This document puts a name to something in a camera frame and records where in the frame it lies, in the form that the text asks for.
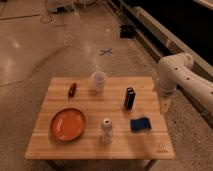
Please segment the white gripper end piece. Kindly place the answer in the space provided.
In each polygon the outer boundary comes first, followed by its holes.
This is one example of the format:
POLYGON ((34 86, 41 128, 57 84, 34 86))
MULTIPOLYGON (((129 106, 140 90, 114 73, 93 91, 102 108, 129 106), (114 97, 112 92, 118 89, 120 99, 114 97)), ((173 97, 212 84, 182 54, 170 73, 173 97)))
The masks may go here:
POLYGON ((173 93, 174 93, 173 90, 166 90, 163 88, 159 89, 159 103, 160 103, 160 111, 162 114, 166 114, 168 112, 173 93))

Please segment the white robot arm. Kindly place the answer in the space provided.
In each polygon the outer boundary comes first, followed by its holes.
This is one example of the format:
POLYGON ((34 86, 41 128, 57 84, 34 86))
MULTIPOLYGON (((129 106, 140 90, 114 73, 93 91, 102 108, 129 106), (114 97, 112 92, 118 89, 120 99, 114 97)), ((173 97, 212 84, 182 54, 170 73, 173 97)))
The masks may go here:
POLYGON ((180 85, 213 114, 213 82, 194 73, 193 65, 194 58, 188 53, 163 57, 158 62, 157 86, 164 96, 171 96, 180 85))

